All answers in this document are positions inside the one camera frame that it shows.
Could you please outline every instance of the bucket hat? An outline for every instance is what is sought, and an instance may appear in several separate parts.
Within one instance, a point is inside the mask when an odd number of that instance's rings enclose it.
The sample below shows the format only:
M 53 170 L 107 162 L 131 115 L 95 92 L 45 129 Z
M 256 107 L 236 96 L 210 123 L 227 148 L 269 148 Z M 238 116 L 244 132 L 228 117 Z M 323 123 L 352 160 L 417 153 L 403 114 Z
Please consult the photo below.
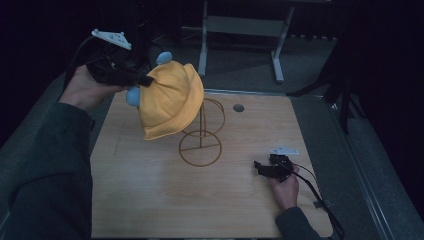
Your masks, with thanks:
M 178 133 L 196 117 L 204 98 L 203 84 L 193 65 L 176 61 L 158 65 L 147 76 L 149 87 L 141 86 L 139 115 L 144 139 L 153 140 Z

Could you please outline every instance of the wire hat stand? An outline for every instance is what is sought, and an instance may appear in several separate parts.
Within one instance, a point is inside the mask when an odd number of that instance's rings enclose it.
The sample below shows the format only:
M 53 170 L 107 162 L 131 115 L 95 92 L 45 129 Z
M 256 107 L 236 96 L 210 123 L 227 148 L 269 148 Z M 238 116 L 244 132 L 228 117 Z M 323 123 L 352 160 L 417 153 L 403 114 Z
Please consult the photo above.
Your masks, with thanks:
M 213 128 L 216 130 L 208 130 L 209 124 L 208 119 L 206 118 L 206 106 L 205 103 L 208 103 L 209 107 L 214 107 L 222 115 L 220 123 L 212 124 Z M 219 131 L 222 130 L 225 124 L 225 113 L 224 107 L 220 102 L 215 99 L 205 98 L 203 99 L 202 106 L 199 110 L 199 126 L 195 130 L 183 130 L 184 137 L 181 138 L 179 144 L 179 153 L 181 158 L 188 164 L 195 167 L 207 167 L 214 164 L 221 157 L 222 154 L 222 142 L 216 135 Z M 211 153 L 211 148 L 216 148 L 213 153 Z M 208 160 L 202 160 L 201 163 L 196 161 L 200 158 L 211 157 Z

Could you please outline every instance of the wooden table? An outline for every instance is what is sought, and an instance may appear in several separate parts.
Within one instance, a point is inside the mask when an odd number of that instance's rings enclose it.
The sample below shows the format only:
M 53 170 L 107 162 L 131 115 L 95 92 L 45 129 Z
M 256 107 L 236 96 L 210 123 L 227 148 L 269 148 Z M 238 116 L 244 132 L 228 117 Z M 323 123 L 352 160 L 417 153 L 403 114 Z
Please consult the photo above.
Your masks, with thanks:
M 280 236 L 274 223 L 278 206 L 253 161 L 268 165 L 269 149 L 285 145 L 299 150 L 299 155 L 289 156 L 294 163 L 313 172 L 290 100 L 222 93 L 206 97 L 218 100 L 225 109 L 225 125 L 216 134 L 222 155 L 210 166 L 194 167 L 179 155 L 183 133 L 144 140 L 136 108 L 125 103 L 124 93 L 115 95 L 91 156 L 93 237 Z M 242 104 L 244 111 L 234 111 L 235 104 Z M 222 122 L 222 114 L 213 106 L 205 109 L 208 129 L 213 131 Z M 198 124 L 196 119 L 189 128 L 196 129 Z M 218 150 L 205 148 L 191 159 L 207 162 Z M 299 174 L 316 186 L 305 170 Z M 328 216 L 314 207 L 314 201 L 301 182 L 299 207 L 321 236 L 330 236 Z

